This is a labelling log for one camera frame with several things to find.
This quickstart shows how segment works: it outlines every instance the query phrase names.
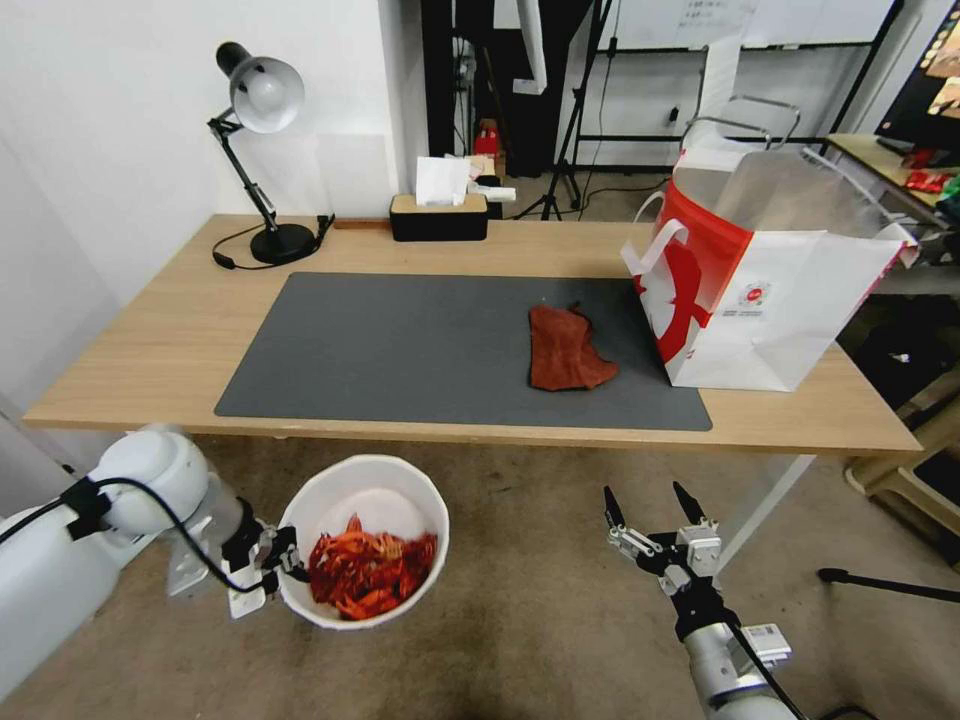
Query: monitor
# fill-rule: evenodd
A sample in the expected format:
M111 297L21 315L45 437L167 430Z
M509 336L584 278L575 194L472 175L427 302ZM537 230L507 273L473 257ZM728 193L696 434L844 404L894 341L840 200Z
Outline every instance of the monitor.
M930 39L877 134L922 148L960 150L960 1Z

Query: tripod stand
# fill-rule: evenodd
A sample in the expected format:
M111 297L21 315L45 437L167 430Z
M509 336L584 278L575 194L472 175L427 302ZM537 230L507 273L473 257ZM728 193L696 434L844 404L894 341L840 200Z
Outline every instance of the tripod stand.
M573 175L574 168L567 162L567 149L570 147L570 138L573 137L573 130L575 127L579 127L580 123L583 120L583 106L586 100L586 86L587 78L590 77L590 71L593 69L593 61L597 58L597 52L599 51L600 46L600 35L603 33L603 27L607 22L607 15L610 14L610 6L613 4L613 0L594 0L593 10L590 18L590 37L587 41L587 61L583 66L583 77L580 79L580 86L575 88L573 91L574 103L573 103L573 112L570 113L570 121L567 123L567 131L563 136L563 144L560 146L560 154L557 158L557 163L553 168L553 177L550 178L550 188L547 190L545 195L541 195L540 199L534 202L530 207L516 215L514 219L519 220L522 217L526 217L538 207L543 205L543 209L540 212L541 220L550 219L550 211L556 213L557 220L563 220L563 216L560 214L560 207L557 205L557 184L560 182L560 176L564 175L570 181L570 186L573 191L573 201L571 205L574 209L580 207L582 198L580 197L580 187L577 185L577 180Z

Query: white bowl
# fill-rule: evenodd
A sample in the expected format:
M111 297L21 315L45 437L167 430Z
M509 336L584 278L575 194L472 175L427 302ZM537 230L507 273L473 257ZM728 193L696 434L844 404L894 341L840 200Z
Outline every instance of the white bowl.
M332 605L317 604L310 586L280 573L280 594L298 615L320 627L362 630L400 617L437 581L447 557L450 516L437 488L420 470L390 455L354 455L310 478L293 496L279 527L297 529L297 547L307 562L321 533L339 535L354 513L370 533L388 532L404 539L425 532L437 536L433 567L423 585L382 615L366 620L341 620Z

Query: desk lamp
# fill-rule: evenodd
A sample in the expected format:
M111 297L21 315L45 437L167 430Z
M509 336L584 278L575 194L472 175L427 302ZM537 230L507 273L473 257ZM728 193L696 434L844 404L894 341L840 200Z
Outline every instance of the desk lamp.
M251 182L229 141L242 128L264 134L283 130L303 105L303 80L287 63L253 57L235 42L217 48L217 65L230 79L230 107L207 126L220 141L243 189L263 216L264 228L250 241L250 252L268 265L283 265L306 257L319 247L317 238L303 225L277 224L276 208L260 186Z

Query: black lamp base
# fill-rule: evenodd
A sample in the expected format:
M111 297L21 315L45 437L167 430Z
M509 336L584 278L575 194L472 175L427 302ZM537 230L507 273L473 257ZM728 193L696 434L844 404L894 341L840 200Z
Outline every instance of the black lamp base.
M277 225L276 232L261 230L250 241L250 252L267 265L284 265L306 257L320 247L316 235L303 225Z

